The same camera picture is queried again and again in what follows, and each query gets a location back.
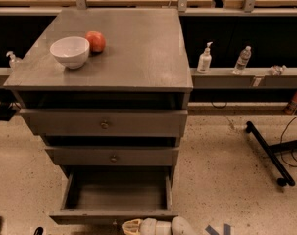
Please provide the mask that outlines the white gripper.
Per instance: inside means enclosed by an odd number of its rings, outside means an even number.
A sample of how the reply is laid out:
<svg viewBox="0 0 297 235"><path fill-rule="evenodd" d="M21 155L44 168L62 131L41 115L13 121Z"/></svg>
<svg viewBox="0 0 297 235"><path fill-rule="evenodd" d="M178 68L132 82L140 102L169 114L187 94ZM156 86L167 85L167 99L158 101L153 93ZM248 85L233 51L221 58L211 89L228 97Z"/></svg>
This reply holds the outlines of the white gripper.
<svg viewBox="0 0 297 235"><path fill-rule="evenodd" d="M133 219L122 224L125 235L172 235L171 224L155 218Z"/></svg>

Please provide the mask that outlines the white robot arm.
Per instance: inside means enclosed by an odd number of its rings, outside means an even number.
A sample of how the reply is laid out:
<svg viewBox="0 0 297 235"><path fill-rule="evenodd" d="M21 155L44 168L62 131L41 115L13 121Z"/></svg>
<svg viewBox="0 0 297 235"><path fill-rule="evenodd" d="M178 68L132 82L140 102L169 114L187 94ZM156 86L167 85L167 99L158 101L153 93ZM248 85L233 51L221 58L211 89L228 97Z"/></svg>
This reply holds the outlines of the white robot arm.
<svg viewBox="0 0 297 235"><path fill-rule="evenodd" d="M124 235L197 235L189 222L177 216L172 221L133 219L122 224Z"/></svg>

